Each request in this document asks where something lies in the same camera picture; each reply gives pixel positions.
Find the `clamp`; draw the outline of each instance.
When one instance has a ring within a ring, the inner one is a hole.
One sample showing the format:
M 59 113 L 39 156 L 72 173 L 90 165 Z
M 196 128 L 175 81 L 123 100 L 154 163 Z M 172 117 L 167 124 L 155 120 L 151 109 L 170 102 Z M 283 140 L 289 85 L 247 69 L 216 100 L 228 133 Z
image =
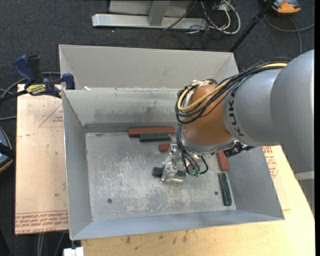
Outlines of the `clamp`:
M 39 55 L 28 58 L 26 55 L 22 55 L 15 60 L 13 67 L 20 76 L 26 79 L 24 91 L 20 92 L 20 95 L 29 93 L 32 96 L 48 95 L 61 98 L 62 91 L 53 82 L 62 82 L 62 90 L 76 88 L 74 78 L 70 73 L 64 73 L 62 78 L 53 82 L 48 78 L 43 78 Z

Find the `black carpet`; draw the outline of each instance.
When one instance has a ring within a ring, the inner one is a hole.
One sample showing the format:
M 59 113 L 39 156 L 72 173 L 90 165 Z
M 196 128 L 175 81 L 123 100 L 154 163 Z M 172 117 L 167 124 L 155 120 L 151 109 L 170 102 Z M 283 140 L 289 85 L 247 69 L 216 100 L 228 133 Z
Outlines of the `black carpet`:
M 315 22 L 315 0 L 301 0 L 300 3 L 301 11 L 291 16 L 291 19 L 298 28 L 303 28 Z M 0 89 L 6 89 L 20 79 L 13 69 L 13 62 L 22 54 L 41 55 L 43 71 L 59 71 L 59 44 L 227 52 L 263 6 L 262 0 L 237 1 L 237 11 L 241 18 L 240 32 L 225 36 L 212 31 L 204 36 L 203 32 L 197 35 L 177 30 L 93 28 L 92 16 L 107 12 L 108 1 L 0 0 Z M 202 15 L 198 1 L 190 16 Z M 269 11 L 266 16 L 277 27 L 285 30 L 295 28 L 288 17 L 278 17 L 273 11 Z M 301 31 L 300 35 L 302 53 L 314 49 L 314 27 Z M 262 19 L 237 48 L 235 58 L 239 70 L 242 70 L 264 59 L 294 58 L 299 53 L 296 32 L 275 30 Z M 1 104 L 0 118 L 14 115 L 15 99 Z M 16 120 L 0 121 L 0 127 L 15 148 Z M 0 174 L 0 229 L 14 255 L 37 255 L 37 235 L 14 235 L 14 193 L 15 168 L 12 166 Z M 42 255 L 54 254 L 61 235 L 60 232 L 44 235 Z M 65 235 L 61 248 L 70 246 L 71 241 Z

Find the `gray metal box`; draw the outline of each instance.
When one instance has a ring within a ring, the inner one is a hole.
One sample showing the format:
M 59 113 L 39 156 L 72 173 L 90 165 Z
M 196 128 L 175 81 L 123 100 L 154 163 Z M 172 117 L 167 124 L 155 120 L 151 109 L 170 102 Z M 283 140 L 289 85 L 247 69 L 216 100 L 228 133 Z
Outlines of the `gray metal box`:
M 229 157 L 224 206 L 215 157 L 184 184 L 151 175 L 165 154 L 128 128 L 177 126 L 177 91 L 192 80 L 238 73 L 232 53 L 60 45 L 69 233 L 72 240 L 283 219 L 261 148 Z

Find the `white cable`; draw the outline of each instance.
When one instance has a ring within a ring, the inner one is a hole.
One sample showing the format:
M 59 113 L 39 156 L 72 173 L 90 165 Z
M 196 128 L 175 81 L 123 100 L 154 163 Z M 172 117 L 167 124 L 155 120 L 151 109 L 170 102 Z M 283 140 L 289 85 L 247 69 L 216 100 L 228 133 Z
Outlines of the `white cable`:
M 225 7 L 224 7 L 224 10 L 225 10 L 225 13 L 227 14 L 227 17 L 228 17 L 228 25 L 224 25 L 224 26 L 222 26 L 222 27 L 218 27 L 218 26 L 217 26 L 216 24 L 214 24 L 213 21 L 209 18 L 208 14 L 207 14 L 207 12 L 206 12 L 206 10 L 205 10 L 205 5 L 204 5 L 203 1 L 201 1 L 200 3 L 201 3 L 201 7 L 202 7 L 202 9 L 203 9 L 204 15 L 206 16 L 206 18 L 207 18 L 207 19 L 209 20 L 209 22 L 211 23 L 211 25 L 208 26 L 209 28 L 215 29 L 215 30 L 218 30 L 218 31 L 221 31 L 222 33 L 224 33 L 224 34 L 226 34 L 226 35 L 234 35 L 234 34 L 238 33 L 238 32 L 240 31 L 240 29 L 241 29 L 240 16 L 239 16 L 238 12 L 236 11 L 236 9 L 235 9 L 229 2 L 227 2 L 226 0 L 223 0 L 223 2 L 224 2 L 225 4 L 227 4 L 227 5 L 231 8 L 232 11 L 235 12 L 236 19 L 237 19 L 237 29 L 236 29 L 235 31 L 231 31 L 231 32 L 225 31 L 225 29 L 227 29 L 227 28 L 230 26 L 230 24 L 231 24 L 231 18 L 230 18 L 229 13 L 228 13 L 228 11 L 226 10 Z
M 14 94 L 13 92 L 11 92 L 11 91 L 7 91 L 7 90 L 2 89 L 2 88 L 0 88 L 0 91 L 5 92 L 5 93 L 8 93 L 8 94 Z
M 200 32 L 201 30 L 204 30 L 203 28 L 199 29 L 199 30 L 195 30 L 195 31 L 192 31 L 192 32 L 187 32 L 187 34 L 194 34 L 194 33 L 198 33 Z

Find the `cardboard sheet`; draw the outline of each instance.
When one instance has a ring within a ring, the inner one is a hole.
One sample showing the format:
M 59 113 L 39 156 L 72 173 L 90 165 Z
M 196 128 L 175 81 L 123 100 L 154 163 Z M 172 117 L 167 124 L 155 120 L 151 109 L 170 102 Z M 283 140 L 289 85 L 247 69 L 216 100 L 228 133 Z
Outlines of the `cardboard sheet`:
M 64 155 L 62 100 L 18 97 L 16 235 L 69 228 Z

